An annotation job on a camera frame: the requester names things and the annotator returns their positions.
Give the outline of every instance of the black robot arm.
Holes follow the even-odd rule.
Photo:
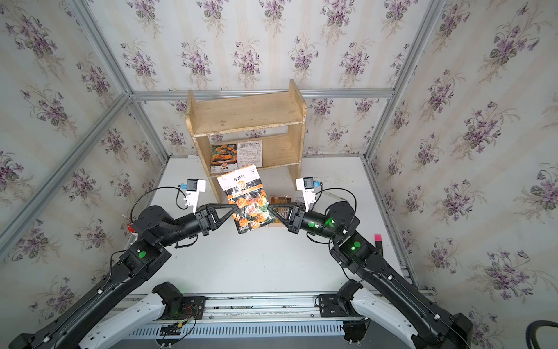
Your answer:
[[[276,211],[279,207],[289,208],[287,217]],[[471,321],[434,304],[396,272],[376,247],[356,231],[359,220],[348,202],[334,203],[325,214],[305,212],[297,204],[270,204],[268,208],[290,232],[303,230],[329,239],[329,252],[335,261],[374,286],[414,326],[418,336],[411,339],[417,348],[468,347]],[[337,303],[345,315],[356,314],[350,301],[362,286],[355,283],[348,281],[337,294]]]
[[[216,209],[230,211],[218,217]],[[139,239],[125,250],[118,262],[112,265],[95,287],[80,298],[70,309],[36,333],[21,333],[10,344],[9,349],[76,349],[80,341],[118,302],[134,291],[171,257],[165,246],[192,238],[199,233],[207,235],[219,228],[236,210],[236,205],[207,204],[197,212],[173,219],[159,206],[150,206],[142,211],[132,229]],[[160,286],[158,293],[163,302],[169,290]]]

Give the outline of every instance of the white vent grille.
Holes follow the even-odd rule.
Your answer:
[[[162,338],[159,331],[163,324],[147,324],[124,339],[145,340]],[[179,336],[165,336],[179,339],[192,329],[193,324],[182,327]],[[303,322],[258,322],[258,323],[198,323],[187,338],[253,338],[253,337],[303,337],[303,336],[343,336],[342,321]]]

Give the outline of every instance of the pink marker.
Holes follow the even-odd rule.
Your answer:
[[[382,235],[374,234],[374,240],[376,241],[376,250],[383,257]]]

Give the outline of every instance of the wooden shelf board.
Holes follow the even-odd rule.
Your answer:
[[[303,119],[289,92],[196,102],[194,137],[296,125]]]
[[[251,138],[242,141],[262,141],[262,167],[258,168],[258,170],[299,164],[299,155],[295,151],[288,134]],[[214,173],[211,174],[211,177],[216,178],[221,175],[223,174]]]

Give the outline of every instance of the white table surface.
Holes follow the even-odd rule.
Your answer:
[[[313,176],[321,180],[325,188],[340,187],[354,193],[360,219],[357,231],[372,243],[375,233],[382,234],[384,257],[401,274],[361,159],[310,157],[302,161],[303,177]],[[262,170],[259,174],[268,195],[295,193],[287,168]],[[170,159],[159,186],[175,187],[188,178],[206,179],[200,160]],[[338,201],[325,193],[316,206],[318,212]],[[353,198],[346,192],[330,190],[329,193],[353,204]],[[171,189],[158,190],[152,205],[161,206],[175,218],[192,212],[191,208],[178,209],[175,197]],[[208,183],[207,192],[200,194],[199,205],[212,202],[215,196]],[[200,234],[191,247],[178,250],[167,247],[172,257],[133,294],[149,293],[165,281],[170,281],[183,293],[200,294],[337,291],[347,280],[341,267],[330,256],[327,245],[313,243],[305,235],[303,231],[298,235],[290,233],[284,227],[262,227],[238,234],[233,220],[229,219],[208,236]],[[350,271],[346,272],[358,279]]]

